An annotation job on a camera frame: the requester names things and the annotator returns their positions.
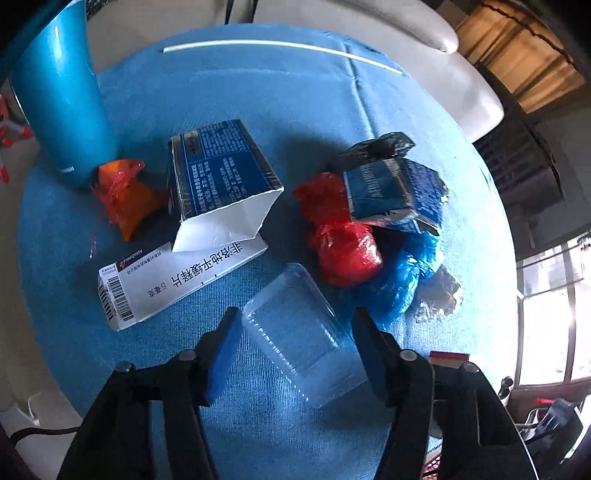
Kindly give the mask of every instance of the white plastic strip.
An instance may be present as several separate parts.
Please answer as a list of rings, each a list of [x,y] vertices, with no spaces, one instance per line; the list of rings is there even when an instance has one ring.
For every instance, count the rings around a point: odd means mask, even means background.
[[[340,57],[346,57],[351,60],[362,61],[364,63],[368,63],[375,67],[379,67],[384,70],[388,70],[389,72],[398,73],[402,75],[400,70],[392,68],[388,65],[384,65],[378,61],[373,61],[370,59],[366,59],[364,57],[360,57],[358,55],[353,55],[352,53],[347,53],[345,51],[339,50],[332,50],[331,48],[324,48],[324,47],[317,47],[315,45],[307,45],[305,43],[293,43],[289,41],[276,41],[276,40],[210,40],[210,41],[198,41],[193,43],[183,43],[180,45],[172,45],[170,47],[164,47],[163,53],[169,53],[171,51],[179,51],[179,50],[188,50],[190,48],[202,48],[202,47],[220,47],[224,45],[266,45],[266,46],[274,46],[274,47],[291,47],[291,48],[301,48],[302,50],[314,50],[314,51],[321,51],[323,53],[330,53],[333,55],[338,55]]]

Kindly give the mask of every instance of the window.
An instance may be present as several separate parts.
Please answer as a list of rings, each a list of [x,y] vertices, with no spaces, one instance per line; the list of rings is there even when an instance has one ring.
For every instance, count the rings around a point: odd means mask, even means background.
[[[519,262],[517,273],[523,300],[515,383],[591,377],[591,233]]]
[[[565,288],[523,301],[524,341],[520,383],[564,380],[571,314]]]

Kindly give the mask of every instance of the cable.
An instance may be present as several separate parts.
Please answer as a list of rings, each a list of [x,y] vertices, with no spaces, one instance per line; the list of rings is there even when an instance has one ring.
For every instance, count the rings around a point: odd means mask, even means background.
[[[65,435],[67,433],[75,433],[79,428],[80,427],[72,427],[69,429],[50,430],[38,429],[36,427],[27,427],[26,429],[17,430],[14,432],[12,435],[10,435],[9,440],[14,446],[16,446],[18,442],[29,435]]]
[[[378,61],[366,59],[365,57],[360,57],[359,55],[353,55],[352,53],[348,53],[346,51],[340,50],[332,50],[331,48],[324,48],[324,47],[317,47],[315,45],[308,45],[306,43],[295,43],[289,41],[279,41],[279,40],[207,40],[207,41],[198,41],[192,43],[183,43],[180,45],[171,45],[169,47],[164,47],[162,52],[163,53],[170,53],[173,51],[180,51],[180,50],[188,50],[190,48],[203,48],[203,47],[221,47],[221,46],[228,46],[228,45],[263,45],[263,46],[272,46],[272,47],[291,47],[291,48],[301,48],[302,50],[314,50],[320,51],[322,53],[330,53],[333,55],[338,55],[340,57],[345,57],[351,60],[362,61],[369,65],[373,65],[375,67],[380,67],[384,70],[388,70],[389,72],[396,73],[398,75],[402,75],[402,71],[397,70],[389,65],[384,65]]]
[[[232,8],[234,7],[234,0],[226,1],[226,21],[224,25],[228,25],[230,23],[230,15],[232,15]]]
[[[524,443],[526,445],[529,445],[530,443],[534,443],[536,440],[539,440],[540,438],[547,437],[548,435],[553,435],[555,433],[558,433],[560,430],[562,430],[562,427],[558,427],[558,428],[552,429],[552,430],[546,430],[545,432],[542,432],[542,433],[526,440]]]
[[[258,5],[258,0],[252,0],[252,15],[251,15],[251,23],[255,22],[255,14],[256,14],[256,7]]]

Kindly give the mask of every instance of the curtain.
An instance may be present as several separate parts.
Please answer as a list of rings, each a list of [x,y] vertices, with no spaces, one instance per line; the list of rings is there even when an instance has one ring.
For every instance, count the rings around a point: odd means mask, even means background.
[[[584,84],[558,38],[533,14],[503,0],[485,0],[456,29],[458,52],[482,63],[534,112]]]

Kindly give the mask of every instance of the barcode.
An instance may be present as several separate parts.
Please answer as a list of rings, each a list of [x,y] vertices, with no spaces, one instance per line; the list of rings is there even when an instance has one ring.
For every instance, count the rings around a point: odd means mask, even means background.
[[[99,297],[100,302],[103,304],[103,310],[105,311],[107,322],[110,322],[111,320],[113,320],[115,314],[113,313],[113,309],[111,308],[111,303],[109,302],[109,294],[105,290],[103,282],[99,283]]]
[[[125,290],[121,285],[121,280],[119,276],[111,277],[107,279],[107,283],[109,285],[109,290],[113,294],[113,299],[115,300],[115,309],[121,320],[127,322],[127,320],[131,320],[134,318],[134,313],[129,306],[129,300],[127,299],[127,295],[125,294]]]

